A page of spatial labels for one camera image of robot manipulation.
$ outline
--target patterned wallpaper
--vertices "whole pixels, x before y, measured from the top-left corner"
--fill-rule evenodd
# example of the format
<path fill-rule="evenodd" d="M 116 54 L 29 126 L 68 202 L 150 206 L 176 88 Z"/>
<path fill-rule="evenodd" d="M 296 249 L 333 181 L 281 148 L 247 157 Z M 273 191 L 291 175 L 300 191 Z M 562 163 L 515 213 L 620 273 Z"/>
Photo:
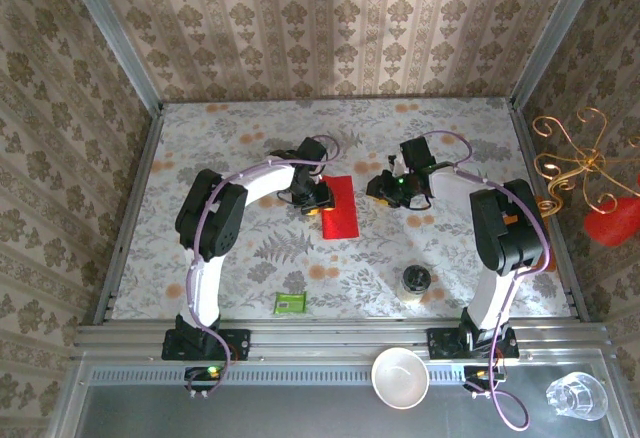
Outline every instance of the patterned wallpaper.
<path fill-rule="evenodd" d="M 110 0 L 164 101 L 506 96 L 557 0 Z"/>
<path fill-rule="evenodd" d="M 587 0 L 560 49 L 525 108 L 531 120 L 539 114 L 556 116 L 577 141 L 593 143 L 599 132 L 579 126 L 575 111 L 585 105 L 608 113 L 611 123 L 601 151 L 610 158 L 640 158 L 627 144 L 640 135 L 640 1 Z M 567 153 L 557 140 L 536 140 L 539 151 Z M 610 174 L 638 191 L 639 163 L 610 166 Z M 591 196 L 616 192 L 605 180 L 592 180 Z M 583 229 L 588 207 L 581 187 L 570 206 L 558 214 L 574 268 L 590 312 L 604 319 L 618 348 L 622 368 L 632 383 L 640 410 L 640 235 L 615 248 L 592 241 Z"/>
<path fill-rule="evenodd" d="M 149 117 L 80 0 L 0 0 L 0 436 L 41 436 Z"/>

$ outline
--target glass cup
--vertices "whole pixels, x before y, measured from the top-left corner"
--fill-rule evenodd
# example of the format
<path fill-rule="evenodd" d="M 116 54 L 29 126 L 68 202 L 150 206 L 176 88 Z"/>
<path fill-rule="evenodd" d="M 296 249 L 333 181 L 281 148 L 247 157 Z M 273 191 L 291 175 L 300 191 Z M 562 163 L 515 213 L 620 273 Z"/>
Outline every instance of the glass cup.
<path fill-rule="evenodd" d="M 595 421 L 607 414 L 609 400 L 602 384 L 587 373 L 574 372 L 547 388 L 547 402 L 556 414 Z"/>

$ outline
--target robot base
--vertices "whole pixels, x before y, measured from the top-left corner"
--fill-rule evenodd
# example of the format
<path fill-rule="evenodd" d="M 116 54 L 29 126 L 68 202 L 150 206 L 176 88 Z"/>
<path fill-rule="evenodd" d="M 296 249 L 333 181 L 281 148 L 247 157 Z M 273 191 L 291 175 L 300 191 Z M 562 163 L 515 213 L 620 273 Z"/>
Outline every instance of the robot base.
<path fill-rule="evenodd" d="M 500 350 L 504 358 L 519 358 L 516 334 L 511 327 L 504 330 L 498 339 L 496 350 Z M 491 341 L 470 347 L 462 339 L 460 328 L 431 328 L 427 330 L 429 358 L 431 360 L 451 359 L 488 359 Z"/>
<path fill-rule="evenodd" d="M 227 342 L 233 361 L 246 361 L 251 348 L 250 330 L 219 330 L 218 322 L 212 329 Z M 181 315 L 176 326 L 167 330 L 162 344 L 162 359 L 166 361 L 224 361 L 225 354 L 218 341 L 208 333 L 192 327 Z"/>

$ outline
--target green snack packet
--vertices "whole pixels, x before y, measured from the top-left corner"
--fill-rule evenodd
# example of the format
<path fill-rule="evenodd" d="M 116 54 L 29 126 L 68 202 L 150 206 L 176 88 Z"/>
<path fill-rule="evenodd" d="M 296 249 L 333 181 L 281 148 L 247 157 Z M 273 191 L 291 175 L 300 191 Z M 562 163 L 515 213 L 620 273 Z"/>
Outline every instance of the green snack packet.
<path fill-rule="evenodd" d="M 276 293 L 276 306 L 273 312 L 276 315 L 281 313 L 304 313 L 307 309 L 307 292 L 293 295 L 289 293 Z"/>

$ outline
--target jar lid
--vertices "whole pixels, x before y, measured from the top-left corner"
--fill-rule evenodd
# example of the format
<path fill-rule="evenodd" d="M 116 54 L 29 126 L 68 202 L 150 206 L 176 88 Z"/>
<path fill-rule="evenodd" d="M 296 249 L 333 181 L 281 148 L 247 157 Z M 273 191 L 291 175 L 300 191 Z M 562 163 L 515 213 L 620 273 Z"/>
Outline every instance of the jar lid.
<path fill-rule="evenodd" d="M 423 293 L 431 285 L 431 274 L 424 266 L 411 265 L 402 274 L 402 284 L 407 291 Z"/>

